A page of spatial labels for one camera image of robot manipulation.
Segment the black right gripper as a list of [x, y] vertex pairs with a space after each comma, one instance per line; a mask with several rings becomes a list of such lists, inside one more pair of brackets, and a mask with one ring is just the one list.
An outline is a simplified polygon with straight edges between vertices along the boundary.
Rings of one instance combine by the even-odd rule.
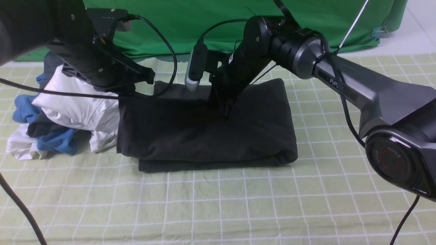
[[217, 72], [209, 76], [212, 84], [208, 98], [210, 107], [229, 118], [240, 94], [268, 64], [269, 41], [243, 41], [225, 57]]

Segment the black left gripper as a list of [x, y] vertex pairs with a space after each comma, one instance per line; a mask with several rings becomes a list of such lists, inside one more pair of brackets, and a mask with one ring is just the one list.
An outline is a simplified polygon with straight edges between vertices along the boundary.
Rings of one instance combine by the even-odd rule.
[[72, 40], [56, 39], [48, 49], [64, 61], [61, 72], [106, 93], [131, 94], [135, 84], [154, 84], [155, 72], [122, 54], [113, 44], [104, 44], [96, 35]]

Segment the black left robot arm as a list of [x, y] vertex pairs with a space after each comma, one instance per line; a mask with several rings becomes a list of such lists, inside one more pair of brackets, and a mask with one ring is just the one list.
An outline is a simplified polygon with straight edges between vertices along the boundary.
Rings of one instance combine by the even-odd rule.
[[97, 91], [129, 93], [135, 83], [154, 83], [155, 73], [121, 52], [116, 31], [135, 17], [123, 9], [85, 7], [81, 0], [2, 0], [1, 65], [47, 47], [63, 60], [61, 72]]

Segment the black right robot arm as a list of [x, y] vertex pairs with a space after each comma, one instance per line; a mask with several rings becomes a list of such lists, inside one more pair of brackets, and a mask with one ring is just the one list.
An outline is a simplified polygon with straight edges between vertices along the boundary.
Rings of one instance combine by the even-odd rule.
[[302, 28], [280, 1], [282, 16], [254, 16], [242, 43], [209, 82], [227, 112], [269, 62], [337, 92], [347, 124], [374, 171], [387, 182], [436, 199], [436, 91], [399, 82], [332, 52], [318, 31]]

